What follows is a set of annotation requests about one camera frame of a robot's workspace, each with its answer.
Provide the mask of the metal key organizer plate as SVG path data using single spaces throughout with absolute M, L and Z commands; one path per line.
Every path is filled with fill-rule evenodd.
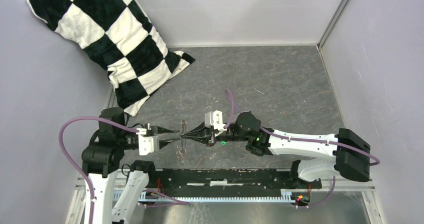
M 180 162 L 181 165 L 184 164 L 184 157 L 185 157 L 185 153 L 186 153 L 186 139 L 183 139 L 183 134 L 185 134 L 187 132 L 187 122 L 185 120 L 181 121 L 181 126 L 180 126 L 180 145 L 178 146 L 178 151 L 177 151 L 177 157 L 178 157 L 178 161 Z

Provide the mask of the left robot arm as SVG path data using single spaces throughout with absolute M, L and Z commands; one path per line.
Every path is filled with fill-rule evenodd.
M 82 170 L 90 180 L 88 197 L 94 201 L 85 205 L 85 223 L 129 223 L 140 195 L 147 187 L 156 184 L 158 176 L 151 161 L 136 160 L 129 167 L 124 190 L 113 202 L 114 185 L 121 168 L 120 161 L 126 149 L 139 149 L 142 155 L 160 150 L 173 139 L 160 140 L 160 134 L 176 133 L 176 130 L 143 124 L 141 134 L 118 125 L 127 125 L 129 115 L 120 107 L 102 110 L 99 129 L 93 134 L 88 147 L 82 152 Z

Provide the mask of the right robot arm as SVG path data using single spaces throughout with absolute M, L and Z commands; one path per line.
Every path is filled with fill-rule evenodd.
M 183 139 L 213 146 L 217 142 L 246 142 L 246 150 L 256 156 L 298 155 L 307 160 L 292 163 L 289 182 L 301 188 L 323 177 L 340 175 L 356 181 L 370 180 L 370 145 L 350 129 L 336 134 L 305 135 L 262 127 L 251 112 L 241 113 L 234 123 L 225 124 L 220 111 L 205 114 L 204 123 L 182 134 Z

